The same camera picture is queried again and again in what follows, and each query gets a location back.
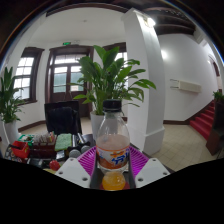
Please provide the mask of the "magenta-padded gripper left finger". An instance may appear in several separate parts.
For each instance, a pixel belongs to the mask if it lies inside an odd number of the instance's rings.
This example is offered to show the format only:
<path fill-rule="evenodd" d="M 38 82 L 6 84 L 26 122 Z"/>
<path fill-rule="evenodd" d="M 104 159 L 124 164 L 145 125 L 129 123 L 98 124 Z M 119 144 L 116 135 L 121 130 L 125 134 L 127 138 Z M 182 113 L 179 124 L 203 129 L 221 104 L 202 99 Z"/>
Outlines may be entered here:
<path fill-rule="evenodd" d="M 89 188 L 96 167 L 96 147 L 92 147 L 78 158 L 69 158 L 55 173 L 67 181 Z"/>

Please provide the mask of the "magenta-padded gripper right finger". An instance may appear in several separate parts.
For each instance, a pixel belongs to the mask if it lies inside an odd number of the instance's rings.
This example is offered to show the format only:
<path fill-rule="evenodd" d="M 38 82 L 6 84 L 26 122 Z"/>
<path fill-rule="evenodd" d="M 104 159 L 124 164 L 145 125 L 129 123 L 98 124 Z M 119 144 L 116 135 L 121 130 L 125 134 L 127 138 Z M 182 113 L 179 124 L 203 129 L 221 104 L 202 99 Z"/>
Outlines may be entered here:
<path fill-rule="evenodd" d="M 129 148 L 129 185 L 131 188 L 144 187 L 170 174 L 156 158 L 148 158 L 134 147 Z"/>

